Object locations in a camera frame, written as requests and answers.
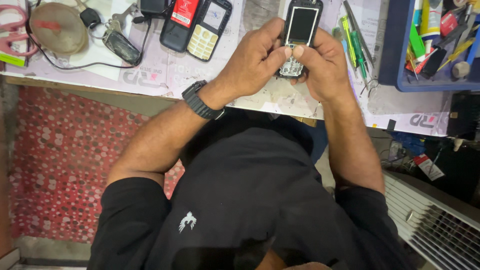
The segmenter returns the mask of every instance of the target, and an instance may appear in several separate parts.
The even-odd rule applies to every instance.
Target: tool box
[[[405,69],[414,5],[415,0],[390,1],[384,35],[384,49],[380,63],[379,83],[395,86],[401,92],[479,90],[480,58],[473,61],[470,73],[465,78],[452,78],[453,66],[465,60],[468,50],[430,79],[426,79],[419,74],[419,81],[417,82],[415,76]],[[434,40],[433,44],[438,41],[440,41],[440,38]],[[454,42],[445,48],[447,57],[452,53],[453,48]]]

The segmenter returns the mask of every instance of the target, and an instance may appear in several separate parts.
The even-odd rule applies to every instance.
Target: red patterned floor mat
[[[12,189],[13,237],[92,243],[110,167],[149,118],[55,89],[20,90]],[[168,198],[185,169],[165,175]]]

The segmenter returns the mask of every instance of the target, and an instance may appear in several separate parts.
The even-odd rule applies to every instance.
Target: hand
[[[292,55],[289,47],[280,47],[284,23],[281,18],[273,18],[260,29],[249,31],[214,80],[228,87],[232,101],[260,91]]]
[[[311,96],[322,103],[355,98],[343,46],[323,29],[317,28],[313,48],[296,46],[293,57],[308,70],[302,78],[291,80],[292,85],[306,81]]]

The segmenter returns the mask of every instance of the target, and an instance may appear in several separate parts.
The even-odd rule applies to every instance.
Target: black watch
[[[197,96],[198,90],[202,89],[204,85],[207,84],[207,81],[197,81],[191,86],[189,86],[181,94],[185,102],[190,106],[190,108],[199,116],[205,119],[220,119],[225,114],[225,108],[221,110],[214,110],[207,105]]]

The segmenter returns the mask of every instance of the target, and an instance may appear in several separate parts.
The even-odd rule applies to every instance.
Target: white logo
[[[193,226],[197,222],[197,219],[194,216],[192,216],[192,212],[188,212],[187,216],[180,221],[179,233],[181,233],[181,231],[183,231],[183,228],[185,228],[185,222],[187,222],[187,224],[191,222],[190,228],[193,230]]]

